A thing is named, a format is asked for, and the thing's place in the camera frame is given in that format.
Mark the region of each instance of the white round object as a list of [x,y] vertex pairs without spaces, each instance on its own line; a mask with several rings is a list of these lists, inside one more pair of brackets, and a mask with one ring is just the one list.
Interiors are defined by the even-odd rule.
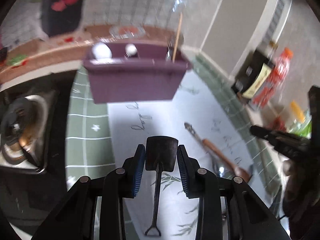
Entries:
[[125,52],[130,57],[130,56],[136,55],[138,50],[134,44],[127,44],[125,46]]
[[111,50],[103,42],[98,42],[97,44],[95,44],[92,48],[92,52],[93,52],[94,57],[96,59],[111,58],[112,57]]

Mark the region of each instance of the small shovel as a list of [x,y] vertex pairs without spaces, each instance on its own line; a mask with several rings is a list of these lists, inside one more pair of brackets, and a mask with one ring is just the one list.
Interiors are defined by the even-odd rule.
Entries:
[[146,144],[146,170],[156,171],[155,199],[153,203],[153,215],[151,227],[144,233],[155,228],[159,236],[160,230],[157,228],[158,207],[160,198],[161,174],[163,171],[172,172],[176,162],[178,150],[178,140],[168,136],[152,136],[148,137]]

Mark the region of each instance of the purple container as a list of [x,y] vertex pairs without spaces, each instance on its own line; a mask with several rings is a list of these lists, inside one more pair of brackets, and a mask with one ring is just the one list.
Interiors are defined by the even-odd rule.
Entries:
[[[126,58],[125,46],[132,43],[138,58]],[[163,43],[106,43],[112,58],[97,61],[90,49],[84,59],[95,104],[127,101],[171,100],[192,64],[178,50],[176,60],[166,61]]]

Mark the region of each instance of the tiled wall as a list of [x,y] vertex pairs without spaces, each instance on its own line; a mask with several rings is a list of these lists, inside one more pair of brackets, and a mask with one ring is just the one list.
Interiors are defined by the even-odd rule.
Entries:
[[292,1],[278,42],[277,55],[287,46],[294,56],[284,84],[272,103],[279,112],[296,100],[305,110],[310,87],[320,86],[320,22],[305,0]]
[[[44,37],[40,3],[17,0],[1,25],[2,43],[14,48]],[[84,0],[81,26],[104,23],[148,24],[176,29],[183,12],[185,44],[199,48],[219,0]]]

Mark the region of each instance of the silver screw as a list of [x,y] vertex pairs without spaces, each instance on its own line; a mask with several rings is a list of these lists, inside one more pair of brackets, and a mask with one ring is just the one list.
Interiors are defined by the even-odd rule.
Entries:
[[241,177],[234,177],[233,180],[236,182],[236,183],[241,183],[243,180]]
[[124,168],[116,169],[116,174],[124,174],[124,173],[125,173],[125,169]]
[[89,180],[89,177],[88,177],[88,176],[82,176],[82,177],[80,177],[80,182],[81,182],[81,183],[86,183],[88,180]]
[[207,173],[207,170],[204,169],[204,168],[199,168],[199,169],[197,170],[197,172],[198,172],[199,174],[201,174],[201,175],[204,175],[204,174]]

